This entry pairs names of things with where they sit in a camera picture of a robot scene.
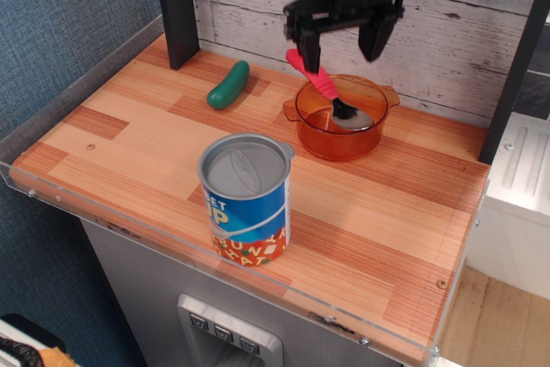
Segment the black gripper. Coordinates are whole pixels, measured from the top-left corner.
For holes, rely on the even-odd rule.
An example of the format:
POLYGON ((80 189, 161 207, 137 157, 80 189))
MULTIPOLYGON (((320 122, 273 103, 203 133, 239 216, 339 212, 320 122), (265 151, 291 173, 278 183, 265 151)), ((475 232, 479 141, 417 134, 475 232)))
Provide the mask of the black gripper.
POLYGON ((320 70, 322 33, 358 27, 358 46, 368 62, 381 55, 404 14, 404 0, 294 0, 284 6, 284 35, 297 43, 305 70, 320 70))

